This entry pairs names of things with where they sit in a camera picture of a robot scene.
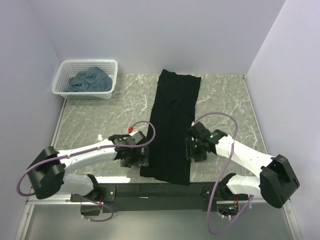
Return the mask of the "black t shirt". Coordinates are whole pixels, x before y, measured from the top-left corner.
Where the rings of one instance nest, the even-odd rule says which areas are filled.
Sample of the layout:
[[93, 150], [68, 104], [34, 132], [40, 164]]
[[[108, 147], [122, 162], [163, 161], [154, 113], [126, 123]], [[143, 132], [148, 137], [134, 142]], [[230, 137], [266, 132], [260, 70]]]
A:
[[186, 138], [195, 120], [195, 106], [201, 78], [163, 70], [158, 78], [147, 138], [148, 166], [140, 176], [172, 184], [190, 184], [191, 162], [187, 159]]

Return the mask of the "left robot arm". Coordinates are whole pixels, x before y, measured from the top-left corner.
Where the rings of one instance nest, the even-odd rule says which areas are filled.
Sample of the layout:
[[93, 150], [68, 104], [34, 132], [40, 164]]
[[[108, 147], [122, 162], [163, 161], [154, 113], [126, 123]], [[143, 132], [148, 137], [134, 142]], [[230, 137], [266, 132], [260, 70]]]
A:
[[79, 194], [88, 201], [98, 200], [104, 191], [96, 177], [74, 172], [101, 162], [120, 160], [121, 166], [148, 165], [148, 139], [141, 131], [115, 134], [98, 143], [69, 150], [50, 146], [41, 151], [27, 174], [37, 199], [47, 199], [57, 193]]

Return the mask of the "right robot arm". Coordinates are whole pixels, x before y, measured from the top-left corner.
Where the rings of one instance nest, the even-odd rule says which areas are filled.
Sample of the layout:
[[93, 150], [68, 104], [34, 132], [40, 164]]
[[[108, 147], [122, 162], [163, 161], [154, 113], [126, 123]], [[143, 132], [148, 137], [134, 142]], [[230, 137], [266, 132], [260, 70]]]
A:
[[230, 158], [251, 172], [251, 176], [229, 173], [219, 180], [214, 196], [219, 201], [231, 200], [240, 195], [262, 197], [269, 205], [280, 209], [300, 187], [300, 182], [289, 160], [278, 154], [272, 156], [254, 150], [215, 130], [210, 132], [201, 122], [188, 130], [186, 155], [188, 160], [201, 162], [208, 153]]

